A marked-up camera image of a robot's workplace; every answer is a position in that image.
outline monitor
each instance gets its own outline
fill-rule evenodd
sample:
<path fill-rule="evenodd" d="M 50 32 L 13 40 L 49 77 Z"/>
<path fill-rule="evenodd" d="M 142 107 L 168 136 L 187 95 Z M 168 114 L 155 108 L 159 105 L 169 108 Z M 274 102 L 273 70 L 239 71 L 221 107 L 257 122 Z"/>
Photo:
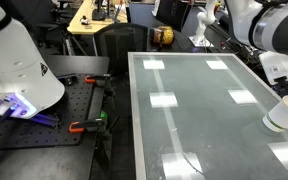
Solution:
<path fill-rule="evenodd" d="M 155 18 L 181 32 L 190 10 L 191 5 L 188 1 L 160 0 Z"/>

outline orange clamp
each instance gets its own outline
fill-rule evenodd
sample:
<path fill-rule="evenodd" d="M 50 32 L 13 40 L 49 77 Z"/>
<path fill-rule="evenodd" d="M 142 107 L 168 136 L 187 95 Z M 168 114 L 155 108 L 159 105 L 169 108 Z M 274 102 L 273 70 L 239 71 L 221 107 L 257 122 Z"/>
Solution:
<path fill-rule="evenodd" d="M 84 132 L 85 128 L 73 128 L 74 124 L 78 124 L 79 122 L 72 122 L 69 127 L 70 133 L 82 133 Z"/>
<path fill-rule="evenodd" d="M 85 76 L 84 81 L 85 81 L 86 83 L 96 83 L 96 80 L 95 80 L 95 79 L 92 79 L 92 78 L 89 77 L 89 76 Z"/>

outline desk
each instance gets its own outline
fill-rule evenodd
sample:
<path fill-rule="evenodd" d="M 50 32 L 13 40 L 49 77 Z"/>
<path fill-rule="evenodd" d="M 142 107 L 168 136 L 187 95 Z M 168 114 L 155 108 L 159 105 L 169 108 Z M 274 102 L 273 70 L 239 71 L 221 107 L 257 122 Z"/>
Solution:
<path fill-rule="evenodd" d="M 105 21 L 93 21 L 92 12 L 95 8 L 96 6 L 92 5 L 92 0 L 84 0 L 83 4 L 70 22 L 70 26 L 67 28 L 67 30 L 72 34 L 94 34 L 98 30 L 113 23 L 113 20 L 109 18 L 105 19 Z M 86 26 L 81 24 L 80 19 L 83 16 L 86 16 L 86 18 L 89 19 L 90 25 Z M 126 23 L 126 12 L 121 11 L 117 19 Z"/>
<path fill-rule="evenodd" d="M 262 122 L 280 98 L 235 55 L 129 53 L 129 69 L 137 180 L 288 179 L 288 130 Z"/>
<path fill-rule="evenodd" d="M 49 56 L 45 61 L 54 74 L 103 74 L 109 62 L 108 58 L 87 56 Z M 93 101 L 102 99 L 103 92 L 94 93 L 89 118 L 98 117 L 101 111 L 101 104 Z M 78 146 L 0 151 L 0 180 L 89 179 L 95 140 L 93 132 L 84 134 Z"/>

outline wooden desk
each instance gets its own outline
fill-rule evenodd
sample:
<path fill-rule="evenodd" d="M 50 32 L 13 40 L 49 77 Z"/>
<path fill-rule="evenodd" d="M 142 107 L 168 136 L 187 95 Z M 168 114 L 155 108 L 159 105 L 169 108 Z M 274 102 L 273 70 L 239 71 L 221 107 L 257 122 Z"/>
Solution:
<path fill-rule="evenodd" d="M 92 12 L 95 8 L 96 6 L 92 5 L 92 0 L 84 0 L 83 4 L 70 22 L 70 26 L 67 28 L 67 30 L 72 34 L 94 34 L 98 30 L 113 23 L 112 19 L 105 19 L 105 21 L 92 21 Z M 80 19 L 83 16 L 86 16 L 86 18 L 89 19 L 90 25 L 81 24 Z M 117 19 L 123 23 L 126 23 L 126 12 L 121 10 Z"/>

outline office chair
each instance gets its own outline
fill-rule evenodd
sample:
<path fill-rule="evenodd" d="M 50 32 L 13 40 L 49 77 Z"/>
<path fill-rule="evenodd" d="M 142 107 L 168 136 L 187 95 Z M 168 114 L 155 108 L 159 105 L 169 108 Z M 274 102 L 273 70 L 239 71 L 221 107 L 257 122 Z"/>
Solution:
<path fill-rule="evenodd" d="M 110 58 L 109 72 L 128 72 L 128 52 L 147 50 L 148 29 L 132 23 L 111 24 L 94 34 L 95 53 Z"/>
<path fill-rule="evenodd" d="M 83 0 L 52 0 L 52 1 L 55 2 L 55 4 L 57 4 L 58 9 L 65 10 L 67 14 L 73 16 L 76 14 L 79 7 L 83 3 Z"/>
<path fill-rule="evenodd" d="M 59 50 L 66 51 L 70 55 L 73 49 L 71 39 L 78 44 L 75 38 L 67 32 L 69 20 L 72 15 L 65 14 L 65 11 L 58 10 L 51 0 L 0 0 L 0 6 L 14 19 L 20 21 L 37 41 L 38 47 L 49 47 L 51 44 Z"/>

